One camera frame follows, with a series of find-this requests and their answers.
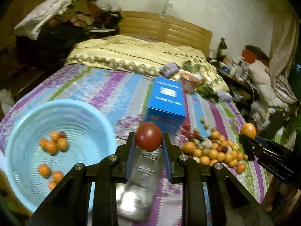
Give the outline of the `striped floral bed sheet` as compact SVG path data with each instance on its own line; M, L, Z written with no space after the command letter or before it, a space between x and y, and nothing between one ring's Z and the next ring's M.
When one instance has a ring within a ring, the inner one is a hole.
M121 144L128 132L138 127L146 112L152 81L135 73L78 64L64 66L21 98L1 121L1 170L6 172L5 149L15 124L31 109L54 99L76 99L100 109L114 127L117 143ZM198 94L187 95L185 101L188 107L185 123L190 124L191 131L198 128L201 136L209 133L200 123L204 117L211 128L216 127L243 152L238 134L245 120L233 102L212 104ZM245 163L246 171L238 175L238 180L261 203L268 187L266 172L257 161ZM164 172L149 220L145 223L121 220L120 225L181 225L181 203L182 186L171 185Z

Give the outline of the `small purple tin box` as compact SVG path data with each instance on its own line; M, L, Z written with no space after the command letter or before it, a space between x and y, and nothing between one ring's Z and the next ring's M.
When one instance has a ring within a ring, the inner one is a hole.
M179 70L180 67L176 63L171 62L160 68L160 74L164 78L170 78L171 76L178 73Z

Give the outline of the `light blue plastic basket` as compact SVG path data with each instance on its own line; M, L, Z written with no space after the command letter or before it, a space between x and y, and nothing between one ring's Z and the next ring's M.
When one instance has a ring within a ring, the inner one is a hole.
M40 166L67 174L75 164L98 163L116 148L113 127L100 110L72 99L47 102L13 128L6 148L7 178L16 197L34 212L53 180L41 175Z

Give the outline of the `green leafy vegetables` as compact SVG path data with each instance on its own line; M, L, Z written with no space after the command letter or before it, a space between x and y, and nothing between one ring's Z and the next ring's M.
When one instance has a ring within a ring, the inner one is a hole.
M218 103L219 96L212 89L207 79L208 72L201 64L193 64L190 60L183 63L181 72L181 83L187 94L197 93L211 103Z

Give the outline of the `white cloth on pile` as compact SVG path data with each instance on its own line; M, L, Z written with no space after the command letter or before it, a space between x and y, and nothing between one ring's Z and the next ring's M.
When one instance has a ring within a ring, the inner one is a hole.
M73 1L46 0L35 7L15 28L16 36L37 40L42 26L57 14L63 14Z

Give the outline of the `wooden headboard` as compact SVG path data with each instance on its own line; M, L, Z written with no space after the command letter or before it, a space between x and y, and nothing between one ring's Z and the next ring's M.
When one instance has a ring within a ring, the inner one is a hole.
M121 35L138 35L171 45L187 45L208 54L213 33L171 15L123 11Z

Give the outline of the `blue cardboard box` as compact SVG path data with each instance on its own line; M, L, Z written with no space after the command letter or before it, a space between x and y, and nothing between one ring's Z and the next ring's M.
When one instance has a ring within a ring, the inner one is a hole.
M162 133L174 136L186 118L186 106L181 84L157 77L150 87L146 102L145 122L153 122Z

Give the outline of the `cream patterned quilt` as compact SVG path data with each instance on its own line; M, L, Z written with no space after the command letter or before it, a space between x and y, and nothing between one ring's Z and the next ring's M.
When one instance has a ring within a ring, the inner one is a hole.
M200 73L213 90L229 91L204 53L187 45L174 46L125 35L109 36L77 43L65 61L66 65L81 64L145 76L159 76L160 69L169 63L175 63L181 71Z

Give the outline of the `pink curtain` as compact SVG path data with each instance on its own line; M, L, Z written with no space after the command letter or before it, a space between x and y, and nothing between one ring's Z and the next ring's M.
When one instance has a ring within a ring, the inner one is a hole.
M294 10L279 10L275 14L270 50L269 75L276 96L283 102L297 102L288 76L297 50L299 18Z

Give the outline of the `cluttered bedside table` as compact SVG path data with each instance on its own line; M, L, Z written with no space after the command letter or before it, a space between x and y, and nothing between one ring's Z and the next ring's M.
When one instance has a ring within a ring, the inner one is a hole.
M223 70L230 76L233 76L241 82L243 78L248 78L247 71L248 67L259 61L263 64L264 68L269 66L270 59L268 56L259 48L253 45L245 45L242 55L238 60L228 59L227 52L228 48L225 39L220 39L217 51L212 58L208 58L209 62L220 70Z

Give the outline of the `small orange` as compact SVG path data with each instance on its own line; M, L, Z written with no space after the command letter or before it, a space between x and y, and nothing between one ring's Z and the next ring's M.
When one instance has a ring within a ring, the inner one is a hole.
M244 125L242 125L240 129L240 135L245 135L251 139L255 139L256 137L255 126L250 122L246 122Z

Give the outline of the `dark red apple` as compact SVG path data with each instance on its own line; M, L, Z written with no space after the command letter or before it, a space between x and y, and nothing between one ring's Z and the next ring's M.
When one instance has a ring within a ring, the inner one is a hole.
M136 145L146 152L157 150L162 144L162 133L152 122L144 122L135 134Z

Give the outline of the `large orange in pile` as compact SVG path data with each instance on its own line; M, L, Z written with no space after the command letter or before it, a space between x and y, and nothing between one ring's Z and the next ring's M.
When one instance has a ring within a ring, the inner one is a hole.
M182 152L186 155L192 155L195 150L195 144L191 141L187 141L183 144Z

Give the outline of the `clear plastic container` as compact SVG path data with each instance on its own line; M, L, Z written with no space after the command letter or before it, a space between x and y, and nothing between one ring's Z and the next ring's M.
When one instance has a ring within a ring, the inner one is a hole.
M136 148L128 182L116 183L117 212L120 217L137 222L148 220L162 169L160 147L153 152Z

